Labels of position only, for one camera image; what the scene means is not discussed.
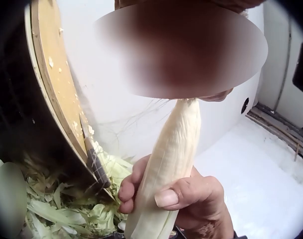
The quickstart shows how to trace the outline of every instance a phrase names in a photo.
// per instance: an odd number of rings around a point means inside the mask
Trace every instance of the round hole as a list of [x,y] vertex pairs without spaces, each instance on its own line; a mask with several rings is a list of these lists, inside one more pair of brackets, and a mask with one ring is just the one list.
[[249,98],[247,98],[242,106],[242,109],[241,109],[241,114],[243,114],[245,112],[245,110],[247,109],[248,107],[248,103],[249,103]]

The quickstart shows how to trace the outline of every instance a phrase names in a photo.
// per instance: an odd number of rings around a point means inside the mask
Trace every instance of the white surface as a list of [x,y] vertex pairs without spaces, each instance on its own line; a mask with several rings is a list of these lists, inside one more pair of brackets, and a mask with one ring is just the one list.
[[[296,64],[303,41],[303,33],[292,20],[291,49],[286,81],[277,112],[298,127],[303,127],[303,92],[292,83]],[[289,38],[288,14],[275,1],[264,3],[264,34],[269,53],[262,68],[263,81],[258,101],[274,109],[279,97],[286,61]]]
[[[66,52],[77,77],[79,99],[96,140],[111,154],[139,158],[152,151],[174,101],[134,96],[109,85],[109,78],[125,78],[122,59],[93,37],[94,21],[114,10],[114,1],[58,0]],[[263,29],[263,7],[249,10],[249,19]],[[252,107],[260,72],[236,87],[221,103],[200,102],[202,133],[200,150],[208,148],[242,117],[249,97]]]
[[274,108],[280,92],[288,55],[288,14],[274,1],[266,1],[264,8],[264,35],[269,52],[262,68],[263,82],[258,101]]
[[295,22],[292,22],[291,37],[291,53],[287,80],[284,84],[277,112],[296,126],[303,127],[303,92],[293,85],[292,82],[299,58],[301,43],[303,42],[303,33]]
[[303,229],[303,159],[244,118],[195,159],[225,189],[234,229],[250,239],[292,239]]

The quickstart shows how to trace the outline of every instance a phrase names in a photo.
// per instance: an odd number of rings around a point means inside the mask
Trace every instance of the white floor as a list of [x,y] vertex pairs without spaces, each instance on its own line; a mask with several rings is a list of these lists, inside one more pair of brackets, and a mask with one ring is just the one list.
[[294,157],[285,142],[244,118],[195,167],[224,186],[239,236],[293,239],[303,229],[303,159]]

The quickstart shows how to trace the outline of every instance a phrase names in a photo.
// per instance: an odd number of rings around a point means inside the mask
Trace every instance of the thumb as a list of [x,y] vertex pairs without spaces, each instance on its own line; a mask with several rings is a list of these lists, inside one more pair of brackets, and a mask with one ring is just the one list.
[[215,177],[191,177],[177,180],[157,192],[155,201],[158,207],[175,211],[197,202],[212,201],[223,195],[223,187]]

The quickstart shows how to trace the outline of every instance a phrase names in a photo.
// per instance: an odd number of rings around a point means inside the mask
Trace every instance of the corn husk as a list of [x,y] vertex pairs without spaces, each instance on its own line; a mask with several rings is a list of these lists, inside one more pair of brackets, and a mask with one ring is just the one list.
[[59,182],[59,172],[49,174],[25,156],[20,168],[25,176],[27,191],[26,227],[33,239],[87,238],[106,236],[116,231],[127,216],[118,212],[118,191],[121,181],[131,173],[132,165],[121,158],[108,155],[97,142],[96,152],[104,164],[111,187],[106,189],[114,202],[102,204],[96,197],[84,197],[85,192]]

